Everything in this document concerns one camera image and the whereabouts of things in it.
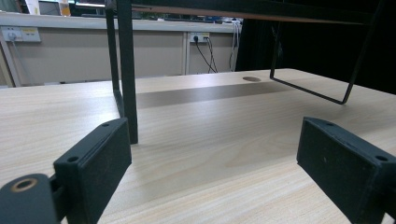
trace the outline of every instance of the round hole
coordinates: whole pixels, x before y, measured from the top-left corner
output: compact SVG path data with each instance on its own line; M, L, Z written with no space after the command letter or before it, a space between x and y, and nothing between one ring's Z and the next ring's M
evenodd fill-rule
M18 181L17 183L15 183L11 187L11 190L13 192L22 192L22 191L25 191L27 189L32 188L36 184L37 184L37 180L36 179L34 179L34 178L26 178L26 179L23 179L23 180Z
M376 158L380 161L387 161L388 159L386 157L383 156L376 156Z
M69 159L67 159L68 162L73 162L78 160L78 157L70 157Z
M257 78L257 77L243 77L244 80L246 81L252 81L252 82L261 82L262 80Z

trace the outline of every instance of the black metal leg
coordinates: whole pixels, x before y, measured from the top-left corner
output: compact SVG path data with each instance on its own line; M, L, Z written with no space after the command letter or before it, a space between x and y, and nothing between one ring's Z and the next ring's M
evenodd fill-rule
M132 26L131 0L118 0L118 21L120 39L120 66L124 116L129 122L131 144L138 142L136 91L134 84L134 36Z
M366 38L365 38L364 43L363 43L363 46L361 48L361 54L359 55L359 58L356 61L355 68L354 68L352 76L351 76L351 78L349 80L349 84L348 84L348 87L346 89L346 93L345 93L344 99L342 101L336 100L336 99L334 99L332 97L329 97L329 96L317 93L315 91L311 91L311 90L308 90L306 88L291 84L291 83L289 83L287 81L284 81L284 80L281 80L281 79L278 79L278 78L275 77L276 61L277 61L278 49L279 49L279 39L281 37L281 32L282 32L282 22L279 22L279 26L278 26L278 30L277 30L276 43L275 43L275 46L274 46L274 56L273 56L273 62L272 62L272 66L271 66L270 78L272 80L274 80L274 81L277 81L279 83L288 85L288 86L293 87L295 89L298 89L300 91L306 91L308 93L311 93L311 94L316 95L318 97L321 97L323 99L332 101L332 102L334 102L336 104L344 105L347 102L349 94L352 91L352 87L355 84L356 78L357 78L358 73L359 73L359 71L361 69L361 63L363 62L364 55L365 55L365 53L367 51L367 48L368 48L368 46L370 44L370 41L372 39L372 36L374 34L375 27L378 24L379 16L380 16L380 14L382 12L382 9L383 9L383 7L385 5L385 2L386 2L386 0L381 0L379 2L379 4L378 4L377 8L376 8L375 14L373 15L372 22L371 22L370 27L369 27L369 31L368 31L368 33L366 35Z
M120 118L123 118L124 107L123 107L122 95L120 92L119 66L117 61L116 31L114 28L113 10L114 9L112 8L106 9L108 52L110 56L111 81L113 83L113 94L114 94L114 98L116 99Z

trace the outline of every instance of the electrical outlet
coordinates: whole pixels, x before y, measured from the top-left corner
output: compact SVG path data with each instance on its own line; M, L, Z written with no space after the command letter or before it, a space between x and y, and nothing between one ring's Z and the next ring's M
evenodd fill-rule
M6 41L40 42L37 27L2 26L1 31Z
M205 38L209 38L210 33L190 33L190 42L195 43L194 37L198 37L198 43L206 43Z
M3 33L3 38L6 41L11 41L13 36L15 37L14 41L23 41L20 27L2 26L1 32Z

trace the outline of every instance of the desk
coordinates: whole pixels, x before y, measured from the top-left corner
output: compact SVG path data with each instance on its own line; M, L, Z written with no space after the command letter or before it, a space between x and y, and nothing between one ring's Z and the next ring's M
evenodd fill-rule
M333 96L346 85L278 74ZM269 71L137 79L136 91L140 140L101 223L348 223L296 164L303 116L396 155L396 96L380 91L355 86L336 105L271 81ZM111 82L0 90L0 102L1 186L52 175L67 149L118 117Z

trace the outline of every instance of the light wood tabletop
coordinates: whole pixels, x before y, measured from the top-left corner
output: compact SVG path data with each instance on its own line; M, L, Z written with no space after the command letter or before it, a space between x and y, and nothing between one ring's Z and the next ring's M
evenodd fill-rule
M291 69L276 76L338 98L347 87ZM348 223L297 165L304 116L396 155L396 96L380 91L355 86L336 105L269 71L138 79L136 91L139 143L100 223ZM57 158L118 117L111 82L0 90L0 185L52 175Z

